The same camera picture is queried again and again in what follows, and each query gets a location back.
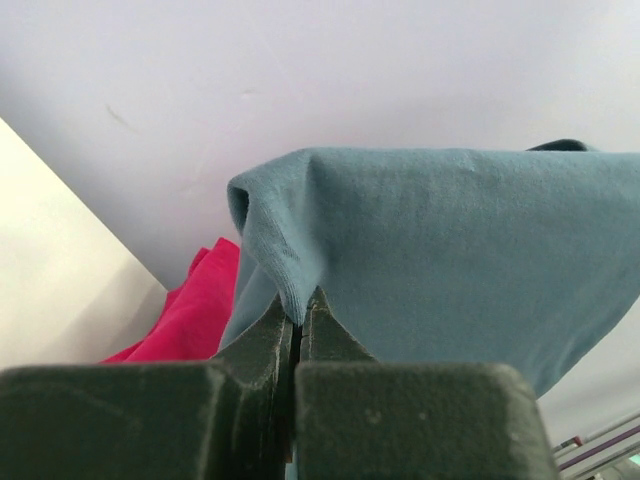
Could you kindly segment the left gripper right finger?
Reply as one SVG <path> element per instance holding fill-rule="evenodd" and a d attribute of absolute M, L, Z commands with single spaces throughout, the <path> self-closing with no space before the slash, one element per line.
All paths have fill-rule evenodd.
<path fill-rule="evenodd" d="M 384 363 L 316 290 L 295 369 L 301 479 L 554 479 L 531 387 L 513 368 Z"/>

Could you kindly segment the teal grey t-shirt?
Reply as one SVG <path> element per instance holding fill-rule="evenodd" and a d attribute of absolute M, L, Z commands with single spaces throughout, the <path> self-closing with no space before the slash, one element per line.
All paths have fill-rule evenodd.
<path fill-rule="evenodd" d="M 308 148 L 233 178 L 233 342 L 316 289 L 375 357 L 491 362 L 551 389 L 639 296 L 639 157 Z"/>

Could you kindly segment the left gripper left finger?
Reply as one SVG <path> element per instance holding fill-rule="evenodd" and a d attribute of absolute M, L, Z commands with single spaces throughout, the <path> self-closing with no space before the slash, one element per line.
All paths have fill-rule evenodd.
<path fill-rule="evenodd" d="M 281 479 L 295 328 L 279 300 L 205 361 L 1 375 L 5 479 Z"/>

